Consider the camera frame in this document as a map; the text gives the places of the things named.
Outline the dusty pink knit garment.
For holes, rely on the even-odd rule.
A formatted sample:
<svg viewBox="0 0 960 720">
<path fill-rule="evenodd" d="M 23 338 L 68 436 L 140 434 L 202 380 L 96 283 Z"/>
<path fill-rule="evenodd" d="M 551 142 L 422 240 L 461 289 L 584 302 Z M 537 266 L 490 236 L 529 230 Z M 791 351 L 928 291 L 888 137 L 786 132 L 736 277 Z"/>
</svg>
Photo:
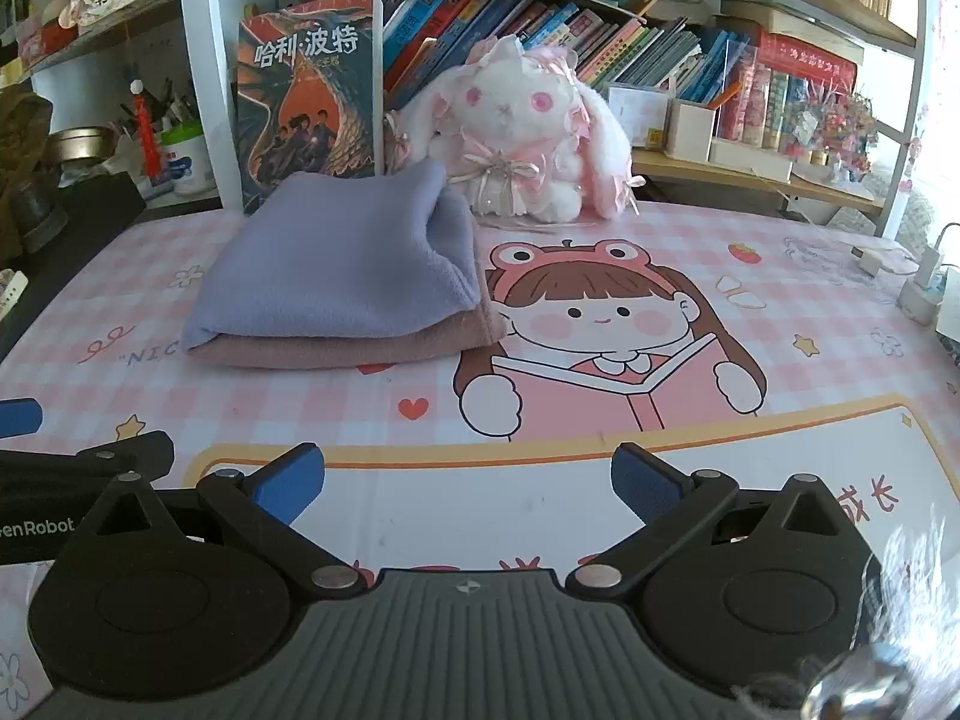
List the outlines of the dusty pink knit garment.
<svg viewBox="0 0 960 720">
<path fill-rule="evenodd" d="M 218 333 L 181 349 L 205 364 L 265 371 L 319 371 L 363 366 L 395 366 L 459 355 L 500 343 L 508 326 L 482 293 L 475 309 L 459 312 L 431 327 L 395 338 L 268 338 Z"/>
</svg>

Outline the lavender knit garment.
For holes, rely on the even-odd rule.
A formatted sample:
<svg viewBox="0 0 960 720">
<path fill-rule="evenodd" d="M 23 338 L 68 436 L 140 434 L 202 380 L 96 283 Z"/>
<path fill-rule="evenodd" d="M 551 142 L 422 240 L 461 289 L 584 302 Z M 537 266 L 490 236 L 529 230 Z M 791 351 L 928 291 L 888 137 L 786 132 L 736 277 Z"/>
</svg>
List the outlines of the lavender knit garment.
<svg viewBox="0 0 960 720">
<path fill-rule="evenodd" d="M 398 338 L 478 304 L 472 213 L 442 164 L 363 179 L 297 172 L 206 270 L 182 346 Z"/>
</svg>

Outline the pink cartoon desk mat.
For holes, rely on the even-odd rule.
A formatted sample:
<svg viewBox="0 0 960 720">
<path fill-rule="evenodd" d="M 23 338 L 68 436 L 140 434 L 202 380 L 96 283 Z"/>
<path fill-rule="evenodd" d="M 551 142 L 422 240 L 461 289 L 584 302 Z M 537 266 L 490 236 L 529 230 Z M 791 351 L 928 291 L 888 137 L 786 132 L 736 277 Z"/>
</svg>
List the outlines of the pink cartoon desk mat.
<svg viewBox="0 0 960 720">
<path fill-rule="evenodd" d="M 172 488 L 225 466 L 254 470 L 301 442 L 327 460 L 324 493 L 298 518 L 363 575 L 386 567 L 566 572 L 628 535 L 608 454 L 633 440 L 685 470 L 745 486 L 822 476 L 874 544 L 942 523 L 958 572 L 958 369 L 898 293 L 898 245 L 808 224 L 650 203 L 615 224 L 485 227 L 483 262 L 644 250 L 692 283 L 709 343 L 654 351 L 682 317 L 610 286 L 557 301 L 517 273 L 509 330 L 475 359 L 340 371 L 210 366 L 181 335 L 220 250 L 226 211 L 132 227 L 71 278 L 2 366 L 7 398 L 43 421 L 18 439 L 64 452 L 161 431 Z M 718 340 L 765 377 L 755 408 L 719 388 Z"/>
</svg>

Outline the white green-lid container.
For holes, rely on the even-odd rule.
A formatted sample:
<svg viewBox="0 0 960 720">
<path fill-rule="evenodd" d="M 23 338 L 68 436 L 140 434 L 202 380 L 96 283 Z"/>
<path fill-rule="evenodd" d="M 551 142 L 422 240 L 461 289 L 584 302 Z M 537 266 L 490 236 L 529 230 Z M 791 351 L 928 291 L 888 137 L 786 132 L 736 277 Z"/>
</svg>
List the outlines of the white green-lid container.
<svg viewBox="0 0 960 720">
<path fill-rule="evenodd" d="M 181 122 L 161 133 L 161 145 L 174 192 L 189 197 L 215 187 L 212 163 L 199 121 Z"/>
</svg>

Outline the red pen with white cap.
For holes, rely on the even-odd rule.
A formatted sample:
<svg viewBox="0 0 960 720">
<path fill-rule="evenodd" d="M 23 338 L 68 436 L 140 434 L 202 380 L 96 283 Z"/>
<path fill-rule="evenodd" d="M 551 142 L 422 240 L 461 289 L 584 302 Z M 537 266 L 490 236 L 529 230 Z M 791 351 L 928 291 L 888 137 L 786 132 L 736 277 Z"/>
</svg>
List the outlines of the red pen with white cap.
<svg viewBox="0 0 960 720">
<path fill-rule="evenodd" d="M 137 112 L 137 124 L 139 124 L 140 146 L 143 153 L 143 171 L 150 181 L 157 181 L 163 174 L 163 163 L 161 163 L 161 154 L 153 135 L 153 125 L 151 125 L 151 110 L 146 102 L 145 85 L 140 78 L 135 78 L 130 83 L 130 93 L 135 103 L 135 112 Z"/>
</svg>

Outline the white charger plug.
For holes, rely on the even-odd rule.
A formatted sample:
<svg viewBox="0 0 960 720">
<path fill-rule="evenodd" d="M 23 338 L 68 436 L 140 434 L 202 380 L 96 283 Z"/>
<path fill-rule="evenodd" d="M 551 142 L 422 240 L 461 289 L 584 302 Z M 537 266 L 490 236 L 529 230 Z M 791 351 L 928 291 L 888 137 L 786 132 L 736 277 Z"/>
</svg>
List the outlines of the white charger plug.
<svg viewBox="0 0 960 720">
<path fill-rule="evenodd" d="M 946 294 L 948 274 L 944 255 L 928 245 L 921 255 L 918 270 L 903 283 L 896 298 L 901 314 L 921 327 L 932 325 L 939 316 L 940 304 Z"/>
</svg>

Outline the cream desk organiser box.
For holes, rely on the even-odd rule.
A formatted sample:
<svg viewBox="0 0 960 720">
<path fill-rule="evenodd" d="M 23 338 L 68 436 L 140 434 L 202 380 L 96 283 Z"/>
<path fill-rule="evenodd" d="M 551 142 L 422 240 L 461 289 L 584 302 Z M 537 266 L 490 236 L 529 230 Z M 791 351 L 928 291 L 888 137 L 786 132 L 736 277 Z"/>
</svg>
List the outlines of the cream desk organiser box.
<svg viewBox="0 0 960 720">
<path fill-rule="evenodd" d="M 769 149 L 746 145 L 715 133 L 718 113 L 708 107 L 674 99 L 670 103 L 664 153 L 671 160 L 712 164 L 787 184 L 793 177 L 793 161 Z"/>
</svg>

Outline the white pink plush bunny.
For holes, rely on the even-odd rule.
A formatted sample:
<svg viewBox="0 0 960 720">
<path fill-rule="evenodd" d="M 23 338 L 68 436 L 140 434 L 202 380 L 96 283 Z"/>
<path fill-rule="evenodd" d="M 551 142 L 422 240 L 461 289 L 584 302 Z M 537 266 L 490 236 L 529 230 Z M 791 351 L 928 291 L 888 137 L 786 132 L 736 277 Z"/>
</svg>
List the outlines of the white pink plush bunny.
<svg viewBox="0 0 960 720">
<path fill-rule="evenodd" d="M 566 47 L 524 49 L 489 37 L 387 115 L 391 166 L 444 166 L 473 213 L 571 223 L 606 220 L 635 201 L 644 179 L 607 101 L 579 82 Z"/>
</svg>

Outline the Harry Potter book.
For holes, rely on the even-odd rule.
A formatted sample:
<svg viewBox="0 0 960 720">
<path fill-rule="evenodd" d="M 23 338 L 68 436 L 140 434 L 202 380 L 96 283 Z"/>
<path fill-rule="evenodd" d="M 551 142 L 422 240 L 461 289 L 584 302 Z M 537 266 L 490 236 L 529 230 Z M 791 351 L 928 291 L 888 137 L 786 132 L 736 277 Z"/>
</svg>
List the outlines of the Harry Potter book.
<svg viewBox="0 0 960 720">
<path fill-rule="evenodd" d="M 242 208 L 286 177 L 384 171 L 382 0 L 313 0 L 249 16 L 238 41 Z"/>
</svg>

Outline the white wooden bookshelf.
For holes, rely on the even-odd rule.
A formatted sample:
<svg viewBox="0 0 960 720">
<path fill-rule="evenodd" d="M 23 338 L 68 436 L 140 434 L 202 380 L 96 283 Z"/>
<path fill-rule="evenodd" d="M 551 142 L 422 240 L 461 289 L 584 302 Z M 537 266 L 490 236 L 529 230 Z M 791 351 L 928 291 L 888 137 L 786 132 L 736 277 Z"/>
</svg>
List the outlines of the white wooden bookshelf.
<svg viewBox="0 0 960 720">
<path fill-rule="evenodd" d="M 896 26 L 861 0 L 743 0 L 815 23 L 843 43 L 861 41 L 923 62 L 922 29 Z M 280 36 L 299 5 L 322 0 L 137 0 L 87 28 L 49 26 L 52 54 L 26 70 L 49 99 L 55 128 L 109 124 L 132 104 L 128 85 L 156 93 L 184 83 L 197 99 L 206 153 L 221 203 L 255 202 L 254 169 L 265 138 L 251 124 L 268 76 L 288 68 Z M 405 104 L 457 67 L 489 37 L 573 52 L 581 82 L 597 93 L 664 88 L 687 103 L 712 103 L 743 60 L 757 78 L 721 107 L 732 119 L 754 101 L 768 109 L 760 142 L 799 154 L 802 101 L 847 88 L 856 77 L 841 55 L 796 36 L 778 36 L 732 15 L 737 0 L 381 0 L 374 61 L 377 112 Z"/>
</svg>

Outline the row of colourful books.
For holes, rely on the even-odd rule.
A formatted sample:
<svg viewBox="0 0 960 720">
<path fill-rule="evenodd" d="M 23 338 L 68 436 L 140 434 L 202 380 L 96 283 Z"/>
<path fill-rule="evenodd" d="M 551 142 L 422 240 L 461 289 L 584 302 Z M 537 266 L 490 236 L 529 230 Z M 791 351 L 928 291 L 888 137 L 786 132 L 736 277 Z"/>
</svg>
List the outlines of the row of colourful books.
<svg viewBox="0 0 960 720">
<path fill-rule="evenodd" d="M 586 0 L 405 0 L 386 52 L 386 106 L 404 107 L 441 71 L 489 37 L 576 55 L 579 82 L 607 94 L 647 89 L 716 109 L 722 138 L 839 164 L 851 179 L 877 142 L 872 104 L 854 89 L 853 44 L 786 13 L 726 0 L 711 25 L 690 16 L 648 20 Z"/>
</svg>

